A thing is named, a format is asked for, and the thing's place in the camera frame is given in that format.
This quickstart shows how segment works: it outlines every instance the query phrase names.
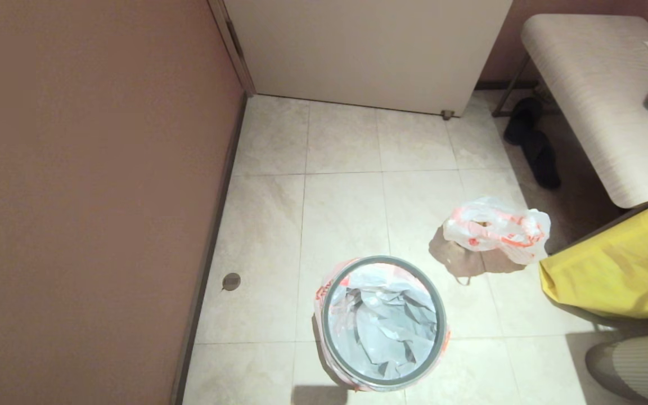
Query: yellow tote bag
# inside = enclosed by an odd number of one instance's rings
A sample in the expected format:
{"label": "yellow tote bag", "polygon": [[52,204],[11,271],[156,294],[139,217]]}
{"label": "yellow tote bag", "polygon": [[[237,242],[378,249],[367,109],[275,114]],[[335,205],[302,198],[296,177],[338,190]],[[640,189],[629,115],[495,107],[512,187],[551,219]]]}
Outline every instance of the yellow tote bag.
{"label": "yellow tote bag", "polygon": [[648,318],[648,210],[542,260],[539,272],[558,303]]}

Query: floor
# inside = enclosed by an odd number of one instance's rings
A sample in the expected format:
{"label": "floor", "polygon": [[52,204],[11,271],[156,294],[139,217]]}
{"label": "floor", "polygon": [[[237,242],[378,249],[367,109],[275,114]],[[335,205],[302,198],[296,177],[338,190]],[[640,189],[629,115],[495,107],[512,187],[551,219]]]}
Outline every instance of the floor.
{"label": "floor", "polygon": [[[537,265],[517,267],[492,252],[452,269],[437,260],[442,222],[484,195],[548,212],[549,251],[619,215],[561,116],[540,126],[560,153],[564,185],[556,192],[536,186],[519,149],[501,141],[506,118],[491,118],[499,94],[475,92],[463,118],[446,123],[250,99],[184,404],[629,403],[599,387],[583,364],[589,347],[620,331],[552,305]],[[313,332],[322,278],[339,262],[373,254],[422,269],[442,295],[453,333],[429,376],[391,393],[339,387],[322,367]],[[241,275],[241,286],[222,290],[230,272]]]}

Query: white door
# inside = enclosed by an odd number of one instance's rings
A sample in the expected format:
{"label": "white door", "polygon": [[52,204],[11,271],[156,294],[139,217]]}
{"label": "white door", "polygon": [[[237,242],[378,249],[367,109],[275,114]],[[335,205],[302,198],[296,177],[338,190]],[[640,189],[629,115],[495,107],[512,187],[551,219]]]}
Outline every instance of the white door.
{"label": "white door", "polygon": [[224,0],[264,95],[461,115],[511,0]]}

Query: beige wall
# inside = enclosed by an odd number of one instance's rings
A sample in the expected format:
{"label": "beige wall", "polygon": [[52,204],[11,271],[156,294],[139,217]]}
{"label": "beige wall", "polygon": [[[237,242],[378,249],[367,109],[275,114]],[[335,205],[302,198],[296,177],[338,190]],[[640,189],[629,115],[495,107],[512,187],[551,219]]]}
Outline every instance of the beige wall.
{"label": "beige wall", "polygon": [[0,0],[0,404],[169,402],[241,93],[205,0]]}
{"label": "beige wall", "polygon": [[[521,27],[530,16],[543,13],[638,15],[648,20],[648,0],[514,0],[479,80],[509,80],[524,56]],[[530,64],[522,79],[535,79]]]}

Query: shoe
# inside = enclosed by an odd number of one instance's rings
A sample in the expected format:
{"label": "shoe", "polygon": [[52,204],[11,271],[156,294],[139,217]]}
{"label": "shoe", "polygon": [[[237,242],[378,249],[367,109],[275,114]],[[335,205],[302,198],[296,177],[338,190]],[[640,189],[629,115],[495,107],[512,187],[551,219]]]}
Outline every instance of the shoe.
{"label": "shoe", "polygon": [[550,190],[559,188],[561,179],[556,172],[556,154],[545,133],[531,131],[524,137],[521,148],[537,183]]}
{"label": "shoe", "polygon": [[529,135],[537,121],[542,117],[542,103],[533,97],[519,100],[511,112],[511,118],[504,130],[504,141],[515,146],[524,142],[525,136]]}

